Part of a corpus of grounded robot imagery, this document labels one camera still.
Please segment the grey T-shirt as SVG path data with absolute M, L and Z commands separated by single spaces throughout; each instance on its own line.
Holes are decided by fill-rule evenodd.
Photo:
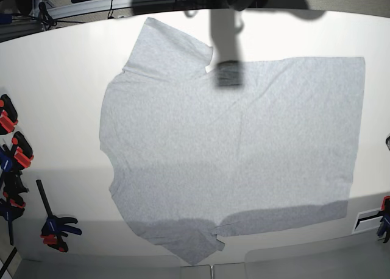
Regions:
M 139 237 L 189 264 L 220 237 L 347 214 L 361 125 L 362 57 L 224 62 L 148 18 L 101 108 L 110 193 Z

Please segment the blue bar clamp on table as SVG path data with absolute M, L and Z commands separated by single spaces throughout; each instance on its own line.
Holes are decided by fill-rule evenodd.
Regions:
M 48 247 L 66 253 L 69 248 L 63 238 L 68 237 L 69 234 L 82 235 L 81 229 L 71 226 L 71 224 L 78 224 L 78 220 L 74 217 L 58 217 L 54 215 L 44 191 L 42 181 L 36 180 L 36 184 L 47 213 L 46 221 L 41 229 L 40 238 L 43 239 L 43 244 Z

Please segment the lower orange black clamp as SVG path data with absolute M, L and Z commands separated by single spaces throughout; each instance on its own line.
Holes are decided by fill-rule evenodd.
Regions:
M 14 133 L 10 149 L 5 144 L 1 146 L 1 169 L 4 172 L 26 169 L 33 159 L 32 147 L 20 131 Z

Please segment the orange black clamp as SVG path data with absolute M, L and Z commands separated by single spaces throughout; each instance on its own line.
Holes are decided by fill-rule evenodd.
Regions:
M 12 133 L 18 123 L 18 113 L 7 94 L 1 96 L 1 135 Z
M 20 131 L 14 133 L 10 149 L 5 144 L 1 146 L 1 169 L 4 172 L 26 169 L 33 159 L 32 147 Z

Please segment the upper orange black clamp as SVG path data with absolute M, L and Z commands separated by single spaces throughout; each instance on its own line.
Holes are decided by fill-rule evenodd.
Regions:
M 18 113 L 7 94 L 1 96 L 1 135 L 12 133 L 18 123 Z

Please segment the blue clamp at right edge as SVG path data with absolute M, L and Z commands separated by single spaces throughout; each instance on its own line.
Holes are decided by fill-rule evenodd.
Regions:
M 383 200 L 383 204 L 381 207 L 381 212 L 382 212 L 382 218 L 380 220 L 380 227 L 377 230 L 377 236 L 379 238 L 382 238 L 383 236 L 384 241 L 383 243 L 386 244 L 389 242 L 389 237 L 390 237 L 390 232 L 389 232 L 389 227 L 390 227 L 390 217 L 389 217 L 389 196 L 386 196 Z

